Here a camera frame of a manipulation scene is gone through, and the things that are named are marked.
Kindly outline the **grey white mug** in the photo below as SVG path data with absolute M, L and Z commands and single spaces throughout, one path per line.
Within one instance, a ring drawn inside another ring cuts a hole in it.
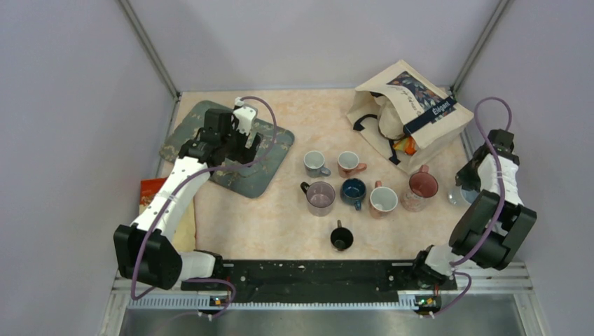
M 448 201 L 455 206 L 468 207 L 477 197 L 478 192 L 475 190 L 465 190 L 460 185 L 455 185 L 448 192 Z

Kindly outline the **green floral tray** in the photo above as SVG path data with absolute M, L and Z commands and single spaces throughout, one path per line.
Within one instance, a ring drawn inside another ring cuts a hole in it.
M 214 101 L 199 101 L 161 146 L 159 155 L 162 159 L 171 163 L 176 160 L 181 146 L 203 126 L 206 111 L 210 108 L 230 110 Z M 294 134 L 287 129 L 278 126 L 276 131 L 277 137 L 272 141 L 272 123 L 255 119 L 252 132 L 261 134 L 262 138 L 256 156 L 262 156 L 268 149 L 271 151 L 258 164 L 239 171 L 218 171 L 211 175 L 210 181 L 251 199 L 260 197 L 270 185 L 295 140 Z

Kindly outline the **salmon mug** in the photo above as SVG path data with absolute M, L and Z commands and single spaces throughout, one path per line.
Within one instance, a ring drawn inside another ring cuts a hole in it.
M 369 211 L 373 218 L 379 219 L 388 216 L 395 210 L 399 203 L 398 195 L 394 190 L 376 181 L 374 189 L 369 195 Z
M 345 179 L 367 169 L 367 164 L 361 163 L 359 156 L 352 151 L 342 152 L 338 156 L 337 164 L 339 175 Z

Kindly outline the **light blue mug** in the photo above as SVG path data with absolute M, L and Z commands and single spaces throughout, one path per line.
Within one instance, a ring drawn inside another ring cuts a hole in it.
M 303 164 L 306 174 L 310 178 L 327 177 L 331 175 L 331 170 L 325 167 L 325 157 L 318 150 L 311 150 L 304 155 Z

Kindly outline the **lilac mug black handle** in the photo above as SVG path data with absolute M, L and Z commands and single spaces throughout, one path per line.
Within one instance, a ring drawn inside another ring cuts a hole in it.
M 323 181 L 311 184 L 302 182 L 300 188 L 306 196 L 308 210 L 312 215 L 323 217 L 331 212 L 336 199 L 336 192 L 331 184 Z

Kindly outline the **salmon mug front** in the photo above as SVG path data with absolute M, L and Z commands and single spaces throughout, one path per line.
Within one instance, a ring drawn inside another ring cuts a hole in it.
M 367 169 L 367 164 L 361 163 L 359 156 L 352 151 L 342 152 L 338 156 L 337 164 L 339 175 L 345 179 Z

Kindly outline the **dark brown mug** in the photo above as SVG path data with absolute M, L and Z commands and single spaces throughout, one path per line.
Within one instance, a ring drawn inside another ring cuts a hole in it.
M 331 232 L 330 242 L 335 250 L 346 251 L 353 245 L 354 235 L 349 229 L 343 227 L 341 220 L 337 220 L 337 226 Z

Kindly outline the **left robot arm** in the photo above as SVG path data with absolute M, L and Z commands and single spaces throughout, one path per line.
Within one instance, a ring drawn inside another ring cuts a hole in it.
M 246 166 L 254 161 L 261 142 L 256 134 L 247 145 L 257 110 L 249 105 L 233 111 L 207 110 L 204 125 L 181 146 L 174 167 L 153 200 L 130 225 L 113 235 L 118 271 L 122 277 L 161 289 L 198 278 L 208 289 L 220 287 L 225 275 L 213 253 L 176 250 L 172 240 L 195 194 L 225 160 Z

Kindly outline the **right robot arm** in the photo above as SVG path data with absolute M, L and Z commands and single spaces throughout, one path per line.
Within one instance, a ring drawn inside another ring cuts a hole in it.
M 487 140 L 455 176 L 455 185 L 475 195 L 456 224 L 446 245 L 420 251 L 410 270 L 419 288 L 442 285 L 453 277 L 454 267 L 467 260 L 483 269 L 502 270 L 512 261 L 537 220 L 523 204 L 516 173 L 514 135 L 503 129 L 489 131 Z

